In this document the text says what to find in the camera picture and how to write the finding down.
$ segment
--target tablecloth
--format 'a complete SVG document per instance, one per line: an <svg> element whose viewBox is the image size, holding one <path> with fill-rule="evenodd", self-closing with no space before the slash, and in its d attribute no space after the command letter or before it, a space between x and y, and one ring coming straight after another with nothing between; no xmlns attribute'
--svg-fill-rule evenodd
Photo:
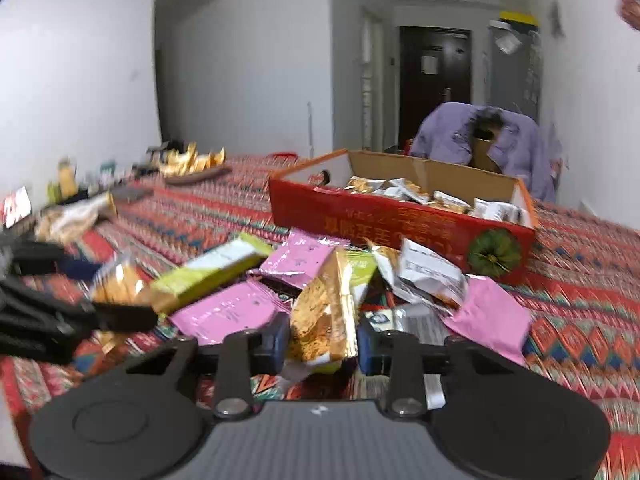
<svg viewBox="0 0 640 480"><path fill-rule="evenodd" d="M236 156L223 178L187 187L166 187L158 176L141 186L154 195L120 208L118 218L103 222L72 250L106 261L114 250L127 250L154 277L247 230L281 242L287 230L273 224L268 175L295 163L290 156ZM628 228L554 205L536 205L540 230L518 287L506 290L533 317L524 347L535 372L596 402L613 432L599 479L636 479L640 474L640 237ZM33 286L74 300L82 294L61 276L33 280ZM168 323L130 338L132 352L157 347L175 335ZM18 432L26 440L31 413L74 385L63 368L19 358L1 362L2 381ZM281 397L275 380L253 378L254 394ZM312 391L321 397L340 394L343 384L296 386L289 398ZM200 401L212 386L203 381Z"/></svg>

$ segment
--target purple jacket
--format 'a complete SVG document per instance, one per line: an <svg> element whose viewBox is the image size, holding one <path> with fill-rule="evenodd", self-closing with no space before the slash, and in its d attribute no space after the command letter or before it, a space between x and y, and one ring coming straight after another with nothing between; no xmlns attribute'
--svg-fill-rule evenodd
<svg viewBox="0 0 640 480"><path fill-rule="evenodd" d="M443 103L422 123L409 155L467 165L471 161L469 137L472 121L488 107ZM519 177L531 196L556 201L546 144L535 121L527 116L492 108L505 123L487 155L505 175Z"/></svg>

